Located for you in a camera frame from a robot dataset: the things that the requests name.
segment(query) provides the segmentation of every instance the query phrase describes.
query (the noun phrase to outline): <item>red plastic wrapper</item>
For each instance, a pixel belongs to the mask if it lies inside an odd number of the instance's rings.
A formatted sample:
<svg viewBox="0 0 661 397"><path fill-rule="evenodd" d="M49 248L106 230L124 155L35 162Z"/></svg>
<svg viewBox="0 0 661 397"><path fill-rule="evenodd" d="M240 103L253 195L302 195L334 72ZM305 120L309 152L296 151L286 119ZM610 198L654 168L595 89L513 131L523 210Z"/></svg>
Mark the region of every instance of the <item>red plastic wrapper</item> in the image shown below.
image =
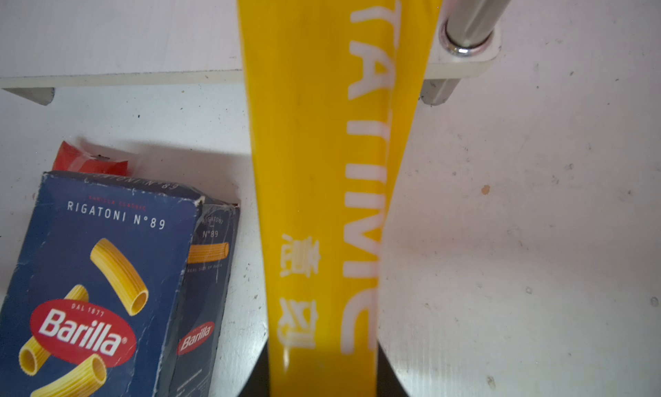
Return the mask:
<svg viewBox="0 0 661 397"><path fill-rule="evenodd" d="M62 142L53 163L53 170L128 176L128 161L111 160L100 154L92 156L67 142Z"/></svg>

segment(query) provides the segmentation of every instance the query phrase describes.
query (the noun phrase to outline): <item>yellow package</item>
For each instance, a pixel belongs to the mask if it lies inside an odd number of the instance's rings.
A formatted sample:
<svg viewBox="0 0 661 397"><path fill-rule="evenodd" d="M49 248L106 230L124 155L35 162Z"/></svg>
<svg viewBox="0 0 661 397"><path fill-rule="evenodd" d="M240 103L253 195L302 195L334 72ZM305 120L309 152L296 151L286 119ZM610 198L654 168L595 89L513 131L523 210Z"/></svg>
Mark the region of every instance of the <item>yellow package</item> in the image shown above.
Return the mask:
<svg viewBox="0 0 661 397"><path fill-rule="evenodd" d="M381 229L441 0L238 1L271 396L374 396Z"/></svg>

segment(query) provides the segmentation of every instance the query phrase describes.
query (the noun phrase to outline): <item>pasta box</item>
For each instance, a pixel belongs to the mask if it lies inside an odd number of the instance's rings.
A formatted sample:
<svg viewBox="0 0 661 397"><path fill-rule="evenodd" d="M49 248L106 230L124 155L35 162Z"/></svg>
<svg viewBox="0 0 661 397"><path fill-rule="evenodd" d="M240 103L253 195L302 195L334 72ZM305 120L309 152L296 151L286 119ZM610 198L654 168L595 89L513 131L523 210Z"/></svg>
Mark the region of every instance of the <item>pasta box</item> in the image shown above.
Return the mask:
<svg viewBox="0 0 661 397"><path fill-rule="evenodd" d="M45 173L0 314L0 394L207 396L238 220L192 187Z"/></svg>

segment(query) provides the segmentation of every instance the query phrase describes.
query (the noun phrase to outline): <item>barilla logo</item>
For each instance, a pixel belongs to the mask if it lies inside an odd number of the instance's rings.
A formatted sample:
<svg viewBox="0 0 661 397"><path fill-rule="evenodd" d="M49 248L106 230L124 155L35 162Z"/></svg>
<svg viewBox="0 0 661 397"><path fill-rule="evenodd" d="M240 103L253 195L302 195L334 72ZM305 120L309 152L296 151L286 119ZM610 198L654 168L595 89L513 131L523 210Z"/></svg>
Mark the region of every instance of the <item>barilla logo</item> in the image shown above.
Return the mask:
<svg viewBox="0 0 661 397"><path fill-rule="evenodd" d="M80 364L97 353L106 367L115 367L136 352L136 335L128 323L89 302L45 302L32 313L30 330L46 351L72 364Z"/></svg>
<svg viewBox="0 0 661 397"><path fill-rule="evenodd" d="M213 332L213 327L216 325L209 321L205 322L201 326L194 328L189 332L185 337L179 341L179 346L177 347L177 355L184 355L193 351L195 348L199 347L204 343Z"/></svg>

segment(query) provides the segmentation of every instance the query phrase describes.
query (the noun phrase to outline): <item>pasta tube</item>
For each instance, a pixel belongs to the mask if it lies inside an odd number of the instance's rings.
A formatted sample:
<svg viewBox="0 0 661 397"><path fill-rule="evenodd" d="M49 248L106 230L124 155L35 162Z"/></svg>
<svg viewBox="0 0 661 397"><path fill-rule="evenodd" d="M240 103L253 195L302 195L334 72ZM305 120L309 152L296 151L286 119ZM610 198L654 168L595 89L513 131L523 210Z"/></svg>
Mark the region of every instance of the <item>pasta tube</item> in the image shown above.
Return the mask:
<svg viewBox="0 0 661 397"><path fill-rule="evenodd" d="M149 291L133 265L109 240L98 241L90 259L103 272L130 316L142 311Z"/></svg>
<svg viewBox="0 0 661 397"><path fill-rule="evenodd" d="M74 299L76 301L89 302L89 294L87 289L82 285L74 286L64 299ZM21 369L27 375L35 375L39 368L41 368L45 361L50 357L47 352L36 338L31 337L22 347L19 352L19 364Z"/></svg>
<svg viewBox="0 0 661 397"><path fill-rule="evenodd" d="M229 244L191 245L188 263L202 263L224 260L229 254Z"/></svg>
<svg viewBox="0 0 661 397"><path fill-rule="evenodd" d="M30 397L88 397L106 382L106 365L92 354L53 383L36 389Z"/></svg>

